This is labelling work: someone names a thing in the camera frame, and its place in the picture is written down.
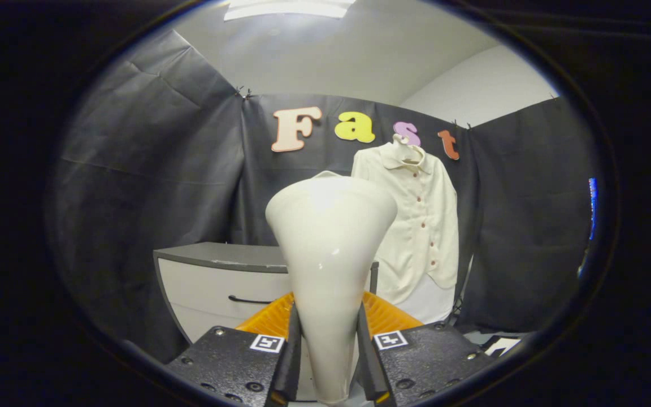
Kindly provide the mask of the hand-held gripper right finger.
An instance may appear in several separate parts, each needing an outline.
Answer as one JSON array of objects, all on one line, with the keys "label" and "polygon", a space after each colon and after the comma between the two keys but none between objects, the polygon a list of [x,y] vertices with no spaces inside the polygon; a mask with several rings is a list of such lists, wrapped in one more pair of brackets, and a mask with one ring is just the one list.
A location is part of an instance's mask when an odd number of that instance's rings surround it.
[{"label": "hand-held gripper right finger", "polygon": [[355,376],[375,406],[436,404],[496,360],[449,323],[420,323],[373,293],[356,328]]}]

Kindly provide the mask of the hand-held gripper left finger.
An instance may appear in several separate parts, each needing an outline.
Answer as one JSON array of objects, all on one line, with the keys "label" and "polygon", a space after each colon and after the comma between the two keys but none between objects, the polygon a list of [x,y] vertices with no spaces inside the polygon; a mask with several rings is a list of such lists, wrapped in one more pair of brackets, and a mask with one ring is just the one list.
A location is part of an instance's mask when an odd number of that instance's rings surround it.
[{"label": "hand-held gripper left finger", "polygon": [[287,406],[300,365],[301,325],[287,293],[235,328],[210,328],[166,368],[226,406]]}]

